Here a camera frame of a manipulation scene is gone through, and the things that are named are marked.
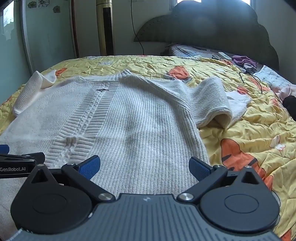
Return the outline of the white knit sweater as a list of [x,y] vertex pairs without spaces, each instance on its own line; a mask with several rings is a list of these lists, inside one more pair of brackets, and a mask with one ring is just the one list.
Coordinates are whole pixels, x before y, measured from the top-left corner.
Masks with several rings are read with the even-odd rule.
[[189,159],[209,161],[199,128],[212,120],[229,128],[250,101],[226,92],[218,77],[193,88],[128,70],[75,76],[52,87],[29,81],[1,142],[14,154],[43,152],[50,168],[98,155],[93,182],[114,195],[177,195],[196,183]]

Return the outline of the yellow carrot print quilt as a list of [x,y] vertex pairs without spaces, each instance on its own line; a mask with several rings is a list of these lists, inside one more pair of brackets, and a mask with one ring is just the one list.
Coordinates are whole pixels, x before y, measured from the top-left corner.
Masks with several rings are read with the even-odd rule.
[[295,121],[273,91],[237,67],[209,58],[160,56],[84,57],[53,66],[58,82],[80,75],[109,75],[123,70],[161,79],[165,75],[188,80],[190,87],[211,76],[222,79],[227,91],[251,98],[243,117],[228,130],[212,121],[200,136],[211,164],[240,170],[251,165],[280,204],[274,231],[282,240],[295,240]]

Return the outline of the black garment at edge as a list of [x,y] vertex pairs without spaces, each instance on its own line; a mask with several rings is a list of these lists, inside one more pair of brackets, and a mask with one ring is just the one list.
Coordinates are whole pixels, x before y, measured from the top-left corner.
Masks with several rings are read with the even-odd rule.
[[287,109],[292,119],[296,121],[296,97],[293,95],[287,96],[282,101],[282,104]]

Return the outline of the white patterned pillow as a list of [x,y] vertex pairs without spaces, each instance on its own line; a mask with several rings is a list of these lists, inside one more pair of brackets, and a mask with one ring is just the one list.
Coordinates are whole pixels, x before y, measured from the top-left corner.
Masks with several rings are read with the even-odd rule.
[[264,65],[259,72],[254,73],[254,76],[258,77],[264,83],[267,83],[272,90],[281,90],[292,85],[291,82],[266,65]]

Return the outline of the glass sliding wardrobe door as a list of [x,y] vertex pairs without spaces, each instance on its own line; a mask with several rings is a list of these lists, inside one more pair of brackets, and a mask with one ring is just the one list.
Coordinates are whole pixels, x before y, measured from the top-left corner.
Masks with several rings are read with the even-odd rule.
[[1,102],[35,72],[76,58],[73,1],[1,1]]

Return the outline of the purple cloth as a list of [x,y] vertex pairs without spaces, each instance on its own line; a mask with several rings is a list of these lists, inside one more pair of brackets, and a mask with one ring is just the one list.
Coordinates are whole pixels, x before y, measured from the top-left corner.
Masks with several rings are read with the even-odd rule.
[[253,68],[256,68],[256,62],[248,58],[247,56],[233,55],[231,58],[233,62],[238,66],[243,67],[245,64],[248,64],[251,65]]

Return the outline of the white remote control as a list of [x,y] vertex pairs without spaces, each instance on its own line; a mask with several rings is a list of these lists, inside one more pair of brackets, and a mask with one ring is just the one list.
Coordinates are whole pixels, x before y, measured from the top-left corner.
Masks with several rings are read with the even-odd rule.
[[224,52],[218,52],[218,54],[223,59],[232,60],[232,58],[230,56],[228,56],[227,54],[225,54]]

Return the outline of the plaid pillow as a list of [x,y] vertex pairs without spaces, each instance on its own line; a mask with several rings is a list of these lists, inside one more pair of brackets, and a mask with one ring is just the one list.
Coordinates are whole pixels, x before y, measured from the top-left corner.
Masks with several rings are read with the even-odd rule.
[[168,52],[170,55],[179,56],[179,57],[190,57],[193,58],[195,56],[201,56],[204,58],[211,58],[211,59],[223,59],[219,56],[216,50],[210,49],[202,49],[193,46],[187,45],[180,45],[180,44],[172,44],[168,46]]

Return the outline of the dark upholstered headboard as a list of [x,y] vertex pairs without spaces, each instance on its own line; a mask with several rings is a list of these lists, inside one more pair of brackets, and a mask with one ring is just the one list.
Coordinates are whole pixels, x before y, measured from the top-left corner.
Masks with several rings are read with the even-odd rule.
[[243,1],[182,1],[171,13],[144,23],[134,40],[220,50],[279,69],[278,54],[266,28]]

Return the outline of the gold tower air conditioner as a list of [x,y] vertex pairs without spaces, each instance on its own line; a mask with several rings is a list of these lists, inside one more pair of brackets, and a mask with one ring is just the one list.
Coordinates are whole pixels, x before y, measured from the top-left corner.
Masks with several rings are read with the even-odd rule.
[[100,54],[114,55],[112,0],[96,0]]

